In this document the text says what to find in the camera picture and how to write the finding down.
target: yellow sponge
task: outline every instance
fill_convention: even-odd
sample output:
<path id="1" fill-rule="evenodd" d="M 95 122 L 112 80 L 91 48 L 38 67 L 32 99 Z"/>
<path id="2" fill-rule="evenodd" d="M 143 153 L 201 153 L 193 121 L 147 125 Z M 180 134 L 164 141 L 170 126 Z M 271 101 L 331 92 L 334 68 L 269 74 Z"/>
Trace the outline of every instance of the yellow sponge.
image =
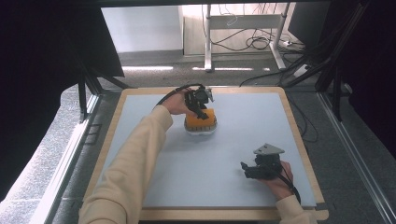
<path id="1" fill-rule="evenodd" d="M 193 116 L 186 116 L 186 128 L 187 129 L 196 129 L 196 128 L 204 128 L 204 127 L 212 127 L 216 125 L 216 117 L 215 110 L 213 108 L 203 109 L 204 113 L 206 113 L 209 118 L 208 119 L 198 119 Z"/>

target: table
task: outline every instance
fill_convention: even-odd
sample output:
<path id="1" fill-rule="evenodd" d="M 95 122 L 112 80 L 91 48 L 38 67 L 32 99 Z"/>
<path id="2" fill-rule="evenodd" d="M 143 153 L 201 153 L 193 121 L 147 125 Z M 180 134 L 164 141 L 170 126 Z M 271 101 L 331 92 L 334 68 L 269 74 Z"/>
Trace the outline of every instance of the table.
<path id="1" fill-rule="evenodd" d="M 102 173 L 107 153 L 112 144 L 112 140 L 115 136 L 117 126 L 121 117 L 121 112 L 128 95 L 145 95 L 145 94 L 166 94 L 174 88 L 145 88 L 145 89 L 134 89 L 125 90 L 122 92 L 117 109 L 111 121 L 108 129 L 104 145 L 102 147 L 99 159 L 96 163 L 95 169 L 92 174 L 92 179 L 87 188 L 85 197 L 92 193 L 94 186 L 96 185 L 100 174 Z M 319 210 L 324 204 L 324 199 L 316 180 L 315 173 L 313 171 L 310 160 L 306 154 L 303 140 L 299 134 L 297 125 L 294 117 L 291 113 L 290 105 L 288 103 L 285 92 L 281 88 L 277 87 L 214 87 L 213 94 L 216 100 L 216 94 L 240 94 L 240 93 L 275 93 L 278 94 L 281 104 L 285 109 L 288 123 L 291 128 L 292 137 L 294 138 L 295 144 L 298 149 L 298 153 L 301 156 L 302 163 L 304 165 L 309 184 L 313 190 L 317 207 L 306 208 L 305 210 L 313 213 L 318 220 L 324 220 L 329 216 L 327 209 Z M 278 213 L 274 207 L 269 208 L 221 208 L 221 209 L 210 209 L 210 208 L 143 208 L 141 213 L 141 220 L 269 220 L 279 219 Z"/>

